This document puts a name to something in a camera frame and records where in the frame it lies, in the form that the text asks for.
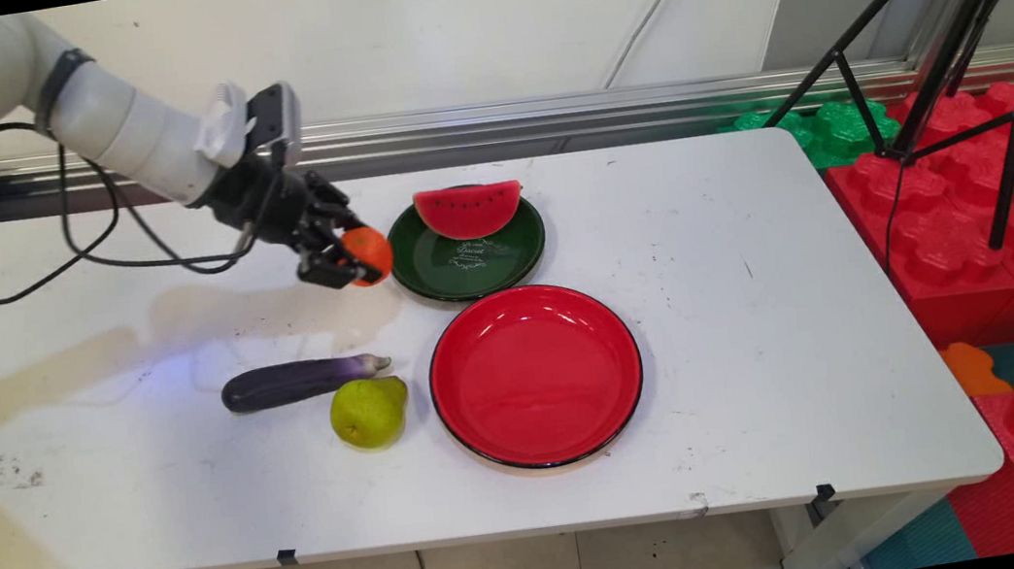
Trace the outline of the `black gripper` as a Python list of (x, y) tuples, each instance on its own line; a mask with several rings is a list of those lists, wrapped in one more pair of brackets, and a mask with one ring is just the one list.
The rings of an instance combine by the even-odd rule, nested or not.
[(316, 171), (299, 174), (249, 154), (215, 176), (191, 207), (209, 208), (213, 218), (236, 230), (251, 225), (258, 241), (300, 252), (301, 282), (334, 289), (380, 284), (386, 274), (379, 231), (336, 239), (365, 226), (350, 202)]

